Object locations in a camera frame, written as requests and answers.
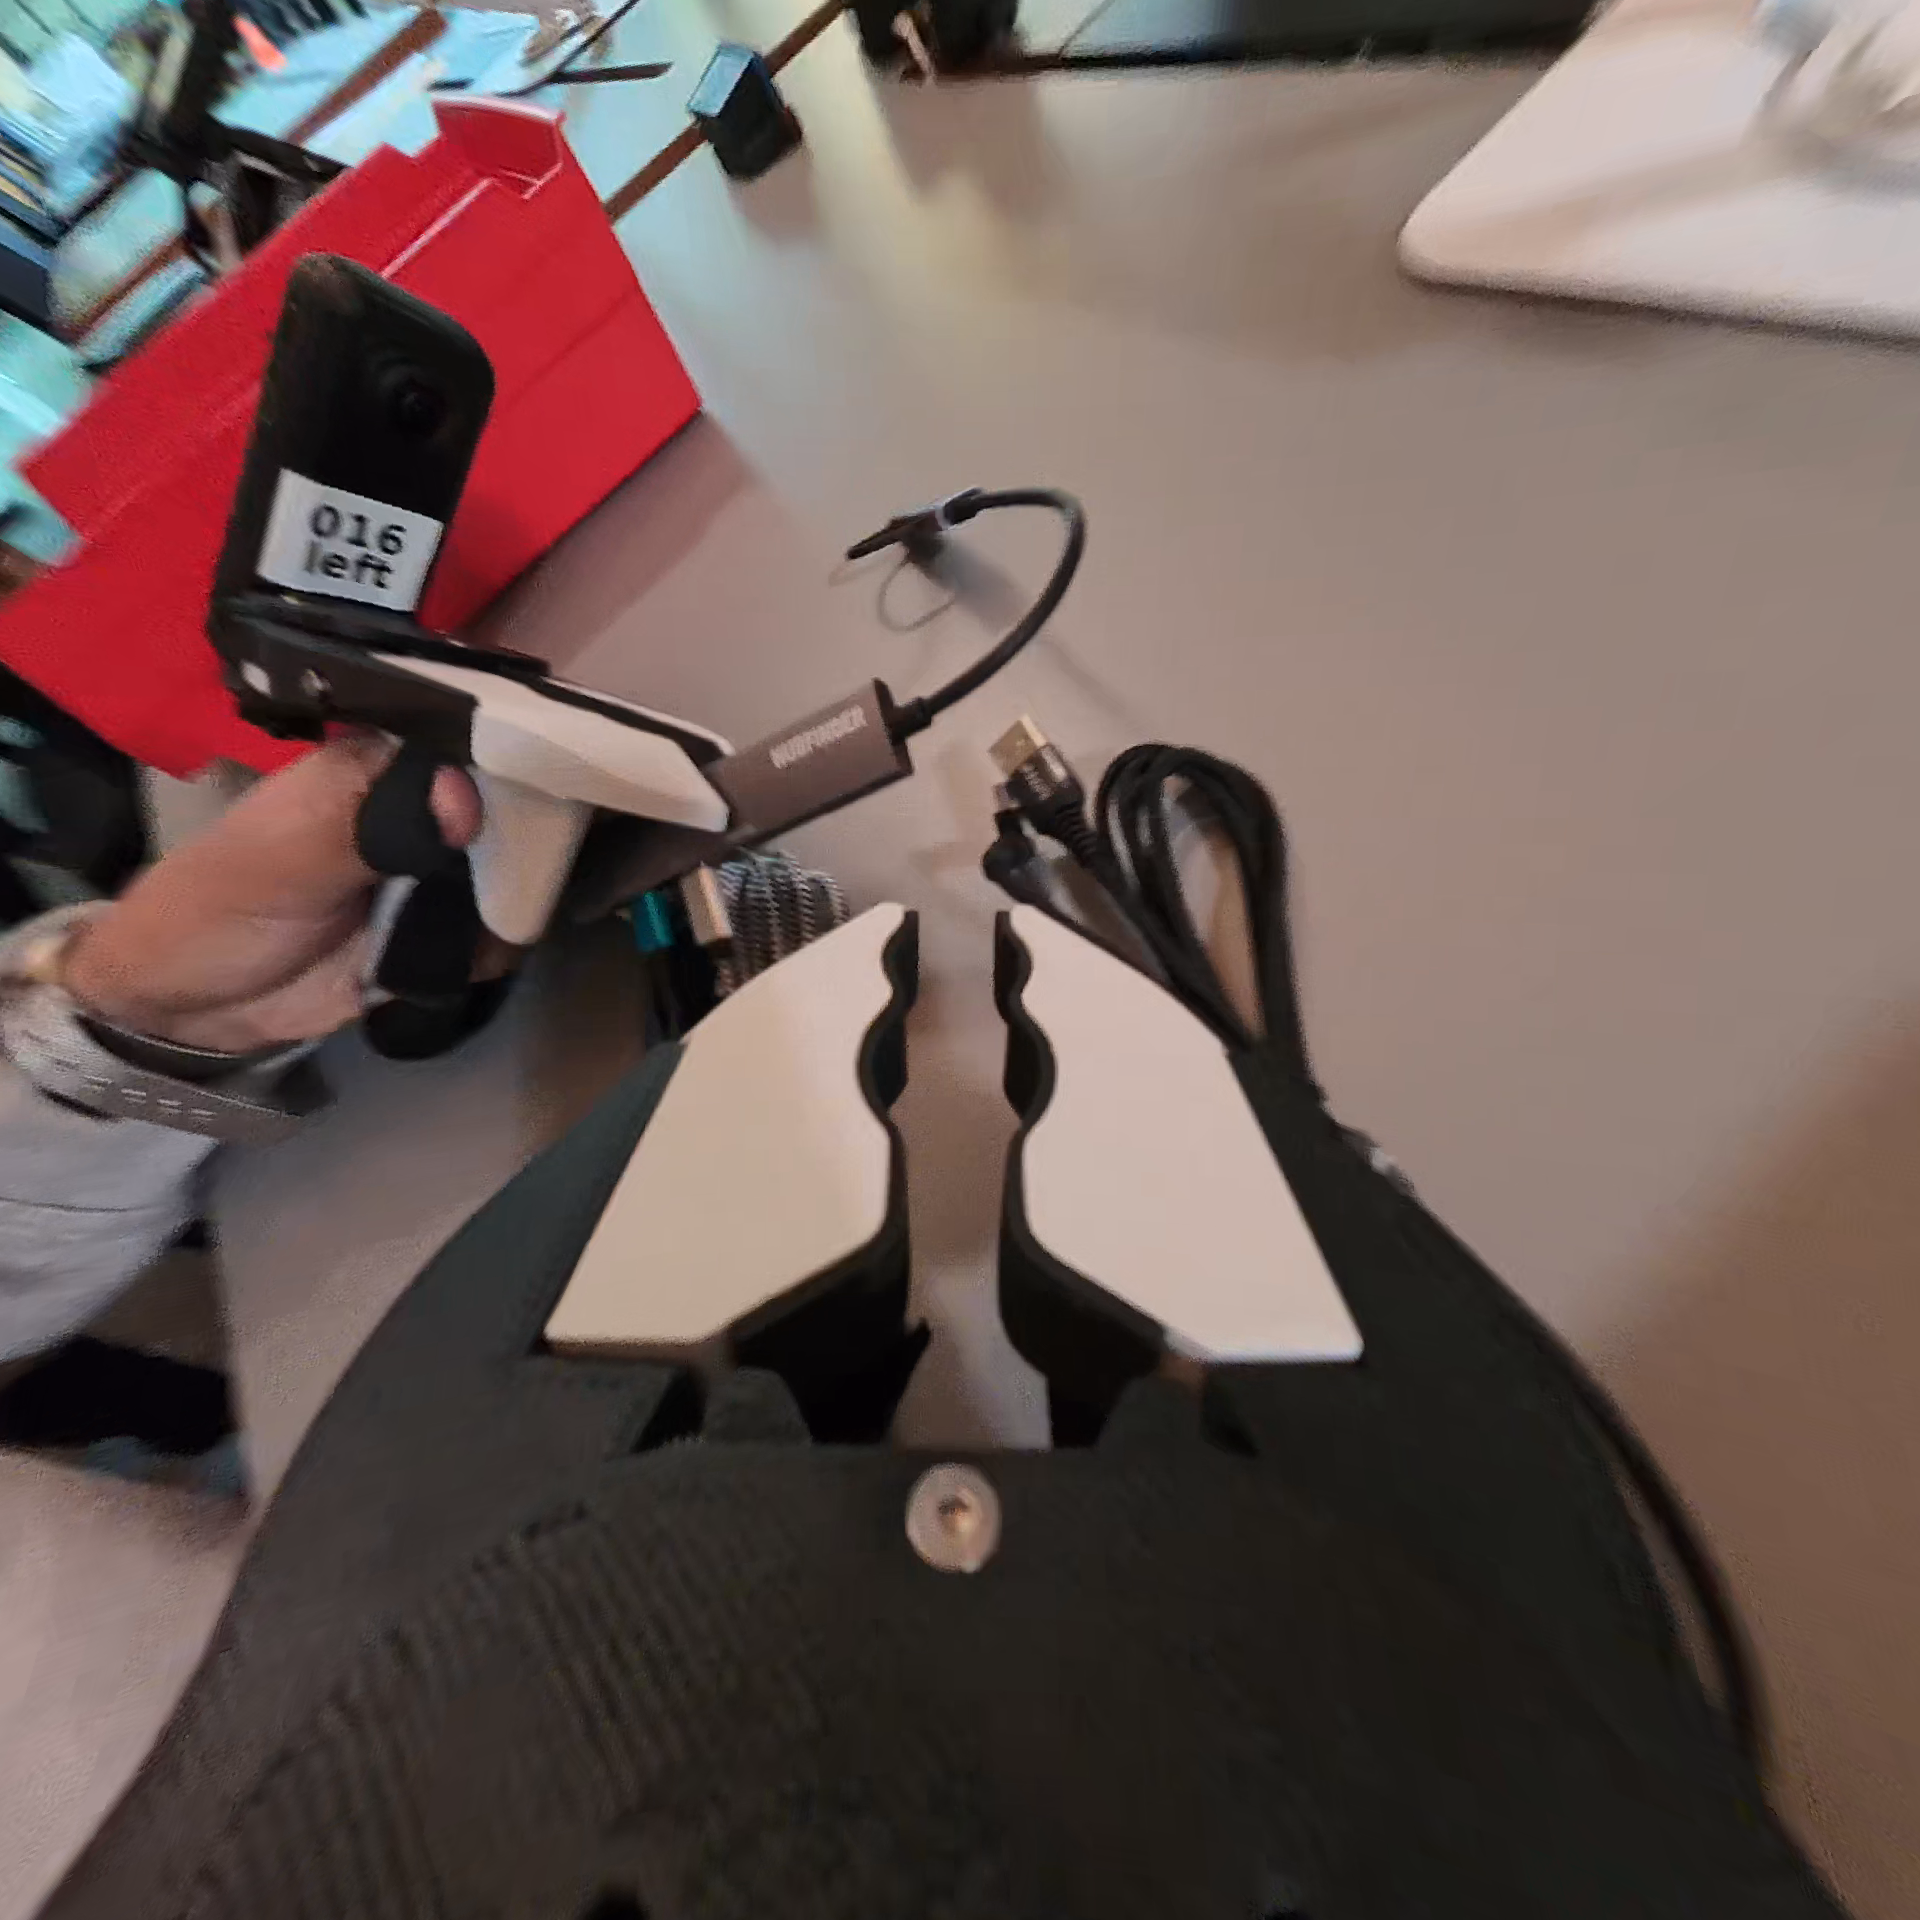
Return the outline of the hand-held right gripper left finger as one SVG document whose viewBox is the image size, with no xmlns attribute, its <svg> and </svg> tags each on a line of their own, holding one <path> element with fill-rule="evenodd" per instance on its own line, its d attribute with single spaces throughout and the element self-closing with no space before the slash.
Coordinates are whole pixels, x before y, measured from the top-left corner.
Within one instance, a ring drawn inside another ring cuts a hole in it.
<svg viewBox="0 0 1920 1920">
<path fill-rule="evenodd" d="M 864 1062 L 904 1012 L 892 964 L 918 964 L 918 914 L 877 904 L 687 1038 L 545 1317 L 552 1351 L 717 1360 L 757 1311 L 877 1250 L 898 1138 Z"/>
</svg>

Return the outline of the white base document stand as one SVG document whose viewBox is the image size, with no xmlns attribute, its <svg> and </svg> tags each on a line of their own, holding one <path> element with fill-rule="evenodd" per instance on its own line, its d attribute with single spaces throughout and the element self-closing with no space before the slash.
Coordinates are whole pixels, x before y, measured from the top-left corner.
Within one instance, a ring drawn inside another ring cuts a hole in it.
<svg viewBox="0 0 1920 1920">
<path fill-rule="evenodd" d="M 1917 5 L 1611 2 L 1397 257 L 1462 292 L 1917 347 Z"/>
</svg>

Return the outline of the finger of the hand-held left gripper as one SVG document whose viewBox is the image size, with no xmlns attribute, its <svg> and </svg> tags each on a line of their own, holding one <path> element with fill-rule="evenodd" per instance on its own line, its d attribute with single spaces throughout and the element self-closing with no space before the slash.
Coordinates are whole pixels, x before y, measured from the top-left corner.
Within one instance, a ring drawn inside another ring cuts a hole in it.
<svg viewBox="0 0 1920 1920">
<path fill-rule="evenodd" d="M 671 737 L 552 705 L 512 684 L 468 677 L 450 660 L 375 652 L 375 717 L 471 778 L 512 781 L 552 801 L 717 828 L 724 801 L 700 774 L 727 752 L 684 752 Z"/>
<path fill-rule="evenodd" d="M 652 731 L 671 737 L 684 752 L 731 752 L 731 744 L 724 735 L 715 735 L 687 717 L 665 714 L 661 708 L 638 705 L 590 687 L 570 684 L 552 670 L 528 655 L 504 652 L 495 655 L 480 645 L 450 645 L 450 665 L 465 671 L 468 677 L 492 677 L 495 684 L 512 684 L 525 695 L 535 695 L 552 705 L 571 705 L 581 711 L 594 711 L 624 728 Z"/>
</svg>

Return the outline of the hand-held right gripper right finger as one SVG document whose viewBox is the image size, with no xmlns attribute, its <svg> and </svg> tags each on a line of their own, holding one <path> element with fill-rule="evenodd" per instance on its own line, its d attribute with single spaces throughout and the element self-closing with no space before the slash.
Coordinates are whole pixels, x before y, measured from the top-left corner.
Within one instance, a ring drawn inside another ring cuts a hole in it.
<svg viewBox="0 0 1920 1920">
<path fill-rule="evenodd" d="M 994 927 L 1002 1331 L 1041 1375 L 1354 1362 L 1357 1321 L 1225 1042 L 1035 907 Z"/>
</svg>

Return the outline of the person's left forearm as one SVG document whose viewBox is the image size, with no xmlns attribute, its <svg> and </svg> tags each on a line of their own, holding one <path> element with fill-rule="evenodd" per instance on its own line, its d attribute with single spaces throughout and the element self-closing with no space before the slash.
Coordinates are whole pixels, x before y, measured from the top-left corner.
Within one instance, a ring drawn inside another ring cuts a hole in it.
<svg viewBox="0 0 1920 1920">
<path fill-rule="evenodd" d="M 110 1121 L 4 1061 L 4 1360 L 84 1331 L 188 1227 L 215 1144 Z"/>
</svg>

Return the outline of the red storage bin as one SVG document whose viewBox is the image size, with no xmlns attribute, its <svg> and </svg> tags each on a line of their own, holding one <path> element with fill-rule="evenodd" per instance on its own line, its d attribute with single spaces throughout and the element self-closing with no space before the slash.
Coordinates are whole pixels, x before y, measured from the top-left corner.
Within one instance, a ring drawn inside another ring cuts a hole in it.
<svg viewBox="0 0 1920 1920">
<path fill-rule="evenodd" d="M 347 254 L 468 330 L 495 404 L 424 621 L 462 631 L 700 412 L 557 115 L 440 100 L 417 154 L 377 148 L 180 308 L 25 457 L 72 531 L 4 602 L 4 665 L 170 778 L 291 744 L 245 727 L 207 641 L 207 600 L 302 254 Z"/>
</svg>

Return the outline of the black power adapter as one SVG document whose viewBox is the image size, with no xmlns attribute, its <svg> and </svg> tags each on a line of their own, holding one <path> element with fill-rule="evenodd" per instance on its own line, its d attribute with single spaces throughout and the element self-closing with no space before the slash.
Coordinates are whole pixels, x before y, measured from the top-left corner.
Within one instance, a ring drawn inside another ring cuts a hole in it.
<svg viewBox="0 0 1920 1920">
<path fill-rule="evenodd" d="M 804 145 L 797 112 L 781 94 L 770 61 L 720 42 L 687 100 L 694 131 L 728 180 L 752 182 Z"/>
</svg>

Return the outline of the person's left hand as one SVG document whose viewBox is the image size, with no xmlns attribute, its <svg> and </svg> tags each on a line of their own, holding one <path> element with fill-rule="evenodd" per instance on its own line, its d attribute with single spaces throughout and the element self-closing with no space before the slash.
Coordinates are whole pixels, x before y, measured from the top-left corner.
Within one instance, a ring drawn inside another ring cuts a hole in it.
<svg viewBox="0 0 1920 1920">
<path fill-rule="evenodd" d="M 61 987 L 92 1021 L 251 1054 L 361 1021 L 384 887 L 357 817 L 398 747 L 347 735 L 251 782 L 70 938 Z"/>
</svg>

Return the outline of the grey usb hub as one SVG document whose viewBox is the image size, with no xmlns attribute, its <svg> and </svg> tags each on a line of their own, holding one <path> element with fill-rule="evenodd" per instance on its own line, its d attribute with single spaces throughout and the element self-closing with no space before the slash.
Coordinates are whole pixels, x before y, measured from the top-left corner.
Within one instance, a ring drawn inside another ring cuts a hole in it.
<svg viewBox="0 0 1920 1920">
<path fill-rule="evenodd" d="M 880 790 L 912 778 L 912 741 L 934 721 L 930 701 L 894 701 L 880 681 L 744 747 L 700 774 L 727 807 L 717 828 L 600 810 L 560 892 L 567 924 L 594 924 L 671 887 L 760 852 Z"/>
</svg>

